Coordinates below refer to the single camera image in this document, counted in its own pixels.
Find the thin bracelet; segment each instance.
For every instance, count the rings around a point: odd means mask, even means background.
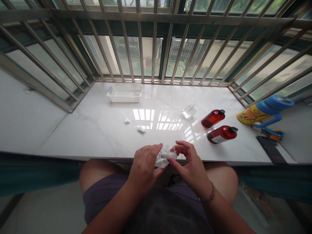
[[[212,184],[212,194],[209,198],[207,199],[200,199],[198,198],[198,200],[200,200],[201,202],[211,202],[214,198],[215,198],[215,187],[214,187],[214,184],[212,183],[211,181],[211,184]]]

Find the phone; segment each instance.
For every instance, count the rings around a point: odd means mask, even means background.
[[[256,138],[274,165],[288,165],[273,140],[266,136],[257,136]]]

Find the blue handle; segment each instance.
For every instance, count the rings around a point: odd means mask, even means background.
[[[270,121],[268,121],[268,122],[266,122],[264,124],[260,124],[260,125],[256,125],[255,124],[254,127],[256,127],[256,128],[264,128],[264,127],[269,126],[269,125],[271,125],[273,123],[276,123],[276,122],[278,122],[278,121],[280,121],[282,119],[282,115],[279,114],[279,113],[274,114],[274,117],[275,117],[274,119],[272,119],[272,120],[270,120]]]

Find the hair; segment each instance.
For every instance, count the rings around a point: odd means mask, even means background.
[[[167,189],[157,188],[139,203],[127,221],[128,233],[209,233],[203,217]]]

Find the person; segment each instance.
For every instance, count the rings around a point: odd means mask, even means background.
[[[83,233],[254,233],[232,207],[235,171],[224,162],[203,163],[192,144],[176,143],[187,164],[167,159],[181,177],[169,188],[153,188],[165,170],[154,169],[162,144],[138,149],[129,174],[107,160],[86,162],[79,179]]]

